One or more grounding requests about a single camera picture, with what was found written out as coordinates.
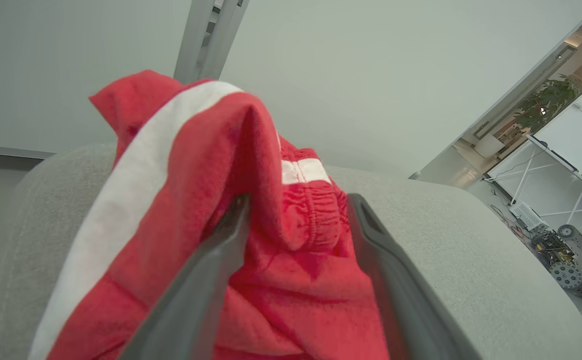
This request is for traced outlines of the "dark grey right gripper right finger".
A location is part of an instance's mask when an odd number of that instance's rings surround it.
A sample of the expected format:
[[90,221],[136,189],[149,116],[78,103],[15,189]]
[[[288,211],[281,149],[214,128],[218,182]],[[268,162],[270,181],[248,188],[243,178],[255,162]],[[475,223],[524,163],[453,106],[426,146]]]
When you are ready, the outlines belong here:
[[348,194],[357,263],[369,276],[392,360],[479,360],[461,330],[368,201]]

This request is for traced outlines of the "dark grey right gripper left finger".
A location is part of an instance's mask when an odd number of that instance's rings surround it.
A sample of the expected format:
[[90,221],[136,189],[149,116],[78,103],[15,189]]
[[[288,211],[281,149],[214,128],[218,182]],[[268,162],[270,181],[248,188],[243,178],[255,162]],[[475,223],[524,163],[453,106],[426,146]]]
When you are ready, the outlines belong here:
[[210,360],[229,279],[244,264],[250,197],[237,196],[126,344],[122,360]]

